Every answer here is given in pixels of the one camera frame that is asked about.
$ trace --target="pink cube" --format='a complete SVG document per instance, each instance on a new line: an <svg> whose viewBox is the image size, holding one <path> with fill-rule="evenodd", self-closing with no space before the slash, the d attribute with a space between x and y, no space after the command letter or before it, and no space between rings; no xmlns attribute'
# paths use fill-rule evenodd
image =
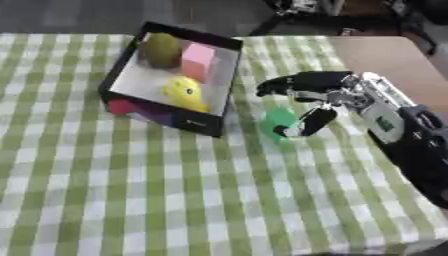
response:
<svg viewBox="0 0 448 256"><path fill-rule="evenodd" d="M204 83L214 55L214 49L191 43L182 54L182 74Z"/></svg>

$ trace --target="green ball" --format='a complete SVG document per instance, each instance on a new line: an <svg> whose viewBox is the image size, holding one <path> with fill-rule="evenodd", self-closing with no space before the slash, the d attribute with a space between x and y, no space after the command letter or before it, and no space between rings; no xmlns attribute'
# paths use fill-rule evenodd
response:
<svg viewBox="0 0 448 256"><path fill-rule="evenodd" d="M182 45L180 40L172 35L152 34L140 47L153 68L175 68L180 64Z"/></svg>

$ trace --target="tablecloth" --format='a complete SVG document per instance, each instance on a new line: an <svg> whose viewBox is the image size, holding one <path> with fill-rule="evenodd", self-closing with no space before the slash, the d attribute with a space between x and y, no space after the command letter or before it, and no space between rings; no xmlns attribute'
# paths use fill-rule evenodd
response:
<svg viewBox="0 0 448 256"><path fill-rule="evenodd" d="M261 133L269 109L312 105L258 98L258 83L343 69L325 37L244 39L221 139L106 112L96 90L129 40L0 35L0 255L399 253L448 239L344 108L309 138Z"/></svg>

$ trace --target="green block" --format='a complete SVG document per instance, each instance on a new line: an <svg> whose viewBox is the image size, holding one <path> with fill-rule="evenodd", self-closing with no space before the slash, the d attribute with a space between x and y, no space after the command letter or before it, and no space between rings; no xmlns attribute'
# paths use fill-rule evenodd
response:
<svg viewBox="0 0 448 256"><path fill-rule="evenodd" d="M260 123L261 131L273 139L275 142L279 142L284 137L274 132L274 128L277 125L291 126L297 121L297 117L289 111L287 108L278 107L274 108L266 114L265 119Z"/></svg>

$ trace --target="robotic arm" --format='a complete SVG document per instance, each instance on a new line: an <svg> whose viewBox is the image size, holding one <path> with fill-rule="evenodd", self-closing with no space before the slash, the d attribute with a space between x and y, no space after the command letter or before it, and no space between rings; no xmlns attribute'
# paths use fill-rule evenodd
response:
<svg viewBox="0 0 448 256"><path fill-rule="evenodd" d="M284 137L310 136L345 106L366 123L368 133L404 176L432 203L448 209L448 126L427 107L416 105L386 78L374 73L302 72L260 84L257 96L280 94L320 105L289 127Z"/></svg>

